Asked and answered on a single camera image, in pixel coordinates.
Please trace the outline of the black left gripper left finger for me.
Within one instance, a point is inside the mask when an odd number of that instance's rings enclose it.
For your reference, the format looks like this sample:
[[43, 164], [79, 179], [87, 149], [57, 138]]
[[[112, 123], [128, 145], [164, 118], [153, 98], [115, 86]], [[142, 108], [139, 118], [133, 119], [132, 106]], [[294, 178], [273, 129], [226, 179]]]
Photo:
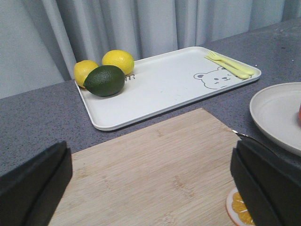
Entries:
[[71, 150], [65, 141], [1, 176], [0, 224], [47, 226], [71, 178]]

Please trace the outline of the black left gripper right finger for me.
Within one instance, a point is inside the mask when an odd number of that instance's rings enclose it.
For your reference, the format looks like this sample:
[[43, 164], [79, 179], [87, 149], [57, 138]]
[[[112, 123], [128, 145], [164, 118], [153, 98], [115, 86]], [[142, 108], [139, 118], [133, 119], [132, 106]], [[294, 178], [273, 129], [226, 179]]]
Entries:
[[230, 172], [257, 226], [301, 224], [301, 170], [268, 148], [242, 139], [233, 148]]

